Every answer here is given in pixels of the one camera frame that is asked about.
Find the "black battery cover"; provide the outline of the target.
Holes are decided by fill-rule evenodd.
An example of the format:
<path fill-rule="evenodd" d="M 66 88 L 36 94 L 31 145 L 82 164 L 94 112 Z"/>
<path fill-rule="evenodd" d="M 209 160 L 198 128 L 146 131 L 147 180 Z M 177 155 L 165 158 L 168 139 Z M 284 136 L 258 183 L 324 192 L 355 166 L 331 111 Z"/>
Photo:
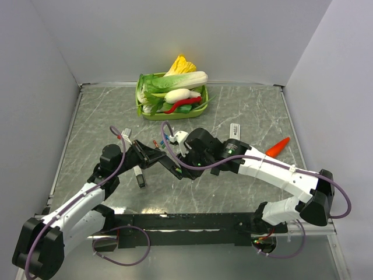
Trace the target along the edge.
<path fill-rule="evenodd" d="M 212 168 L 210 171 L 211 174 L 218 176 L 220 174 L 220 170 L 216 168 Z"/>

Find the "white battery cover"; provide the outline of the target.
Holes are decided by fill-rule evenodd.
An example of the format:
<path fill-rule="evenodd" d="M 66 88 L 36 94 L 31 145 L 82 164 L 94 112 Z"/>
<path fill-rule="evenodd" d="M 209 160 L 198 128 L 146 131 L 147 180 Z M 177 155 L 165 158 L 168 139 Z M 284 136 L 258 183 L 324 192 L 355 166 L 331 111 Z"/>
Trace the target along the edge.
<path fill-rule="evenodd" d="M 237 123 L 230 124 L 230 138 L 235 140 L 241 139 L 241 126 Z"/>

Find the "black remote control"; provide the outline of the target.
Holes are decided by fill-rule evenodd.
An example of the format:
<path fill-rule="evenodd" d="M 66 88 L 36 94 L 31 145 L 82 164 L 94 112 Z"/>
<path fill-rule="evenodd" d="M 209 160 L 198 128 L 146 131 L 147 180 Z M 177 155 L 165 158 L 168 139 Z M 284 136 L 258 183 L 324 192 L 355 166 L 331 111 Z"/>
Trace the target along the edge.
<path fill-rule="evenodd" d="M 181 180 L 183 178 L 182 172 L 178 173 L 177 171 L 175 171 L 175 167 L 180 167 L 168 156 L 163 156 L 161 159 L 159 159 L 159 162 L 177 179 Z"/>

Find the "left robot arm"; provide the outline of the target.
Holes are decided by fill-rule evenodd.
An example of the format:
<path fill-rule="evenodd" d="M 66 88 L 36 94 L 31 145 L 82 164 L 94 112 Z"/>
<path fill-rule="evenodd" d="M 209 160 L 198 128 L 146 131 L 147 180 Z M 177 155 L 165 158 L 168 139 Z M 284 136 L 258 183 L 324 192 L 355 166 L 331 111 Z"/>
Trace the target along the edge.
<path fill-rule="evenodd" d="M 135 166 L 146 169 L 165 155 L 138 141 L 129 147 L 105 146 L 93 174 L 72 198 L 48 215 L 23 224 L 12 263 L 24 269 L 27 279 L 51 279 L 85 238 L 114 230 L 114 211 L 103 202 L 119 185 L 118 176 Z"/>

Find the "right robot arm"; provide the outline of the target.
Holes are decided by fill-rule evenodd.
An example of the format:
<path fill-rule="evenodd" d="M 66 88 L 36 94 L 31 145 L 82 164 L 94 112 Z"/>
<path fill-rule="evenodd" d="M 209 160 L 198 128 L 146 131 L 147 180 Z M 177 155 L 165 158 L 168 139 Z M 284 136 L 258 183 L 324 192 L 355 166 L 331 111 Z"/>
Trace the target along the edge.
<path fill-rule="evenodd" d="M 184 177 L 195 179 L 203 173 L 202 168 L 207 167 L 215 175 L 229 171 L 250 176 L 291 194 L 290 198 L 281 201 L 260 204 L 254 219 L 260 232 L 268 232 L 282 222 L 295 219 L 303 219 L 315 226 L 328 224 L 335 196 L 331 172 L 298 169 L 240 140 L 219 141 L 203 128 L 190 133 L 178 131 L 169 139 L 179 146 L 177 158 L 183 163 Z"/>

